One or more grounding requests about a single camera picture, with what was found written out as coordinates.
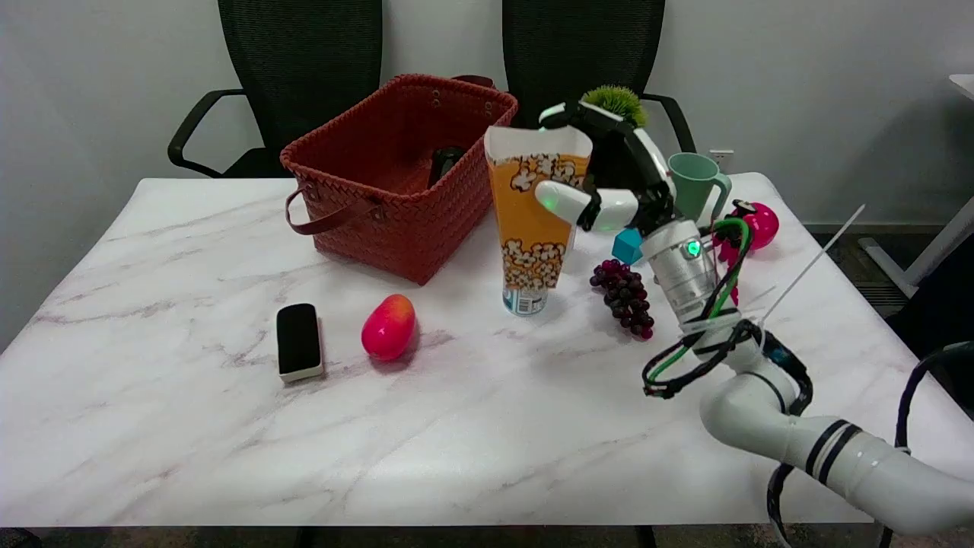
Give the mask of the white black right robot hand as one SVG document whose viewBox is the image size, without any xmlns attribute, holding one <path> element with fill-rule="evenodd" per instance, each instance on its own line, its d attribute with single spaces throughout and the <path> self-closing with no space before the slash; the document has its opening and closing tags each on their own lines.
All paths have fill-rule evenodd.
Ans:
<svg viewBox="0 0 974 548">
<path fill-rule="evenodd" d="M 536 201 L 584 231 L 633 228 L 646 236 L 675 214 L 676 190 L 660 149 L 633 117 L 638 98 L 578 100 L 546 108 L 541 129 L 577 129 L 592 148 L 580 183 L 545 180 Z"/>
</svg>

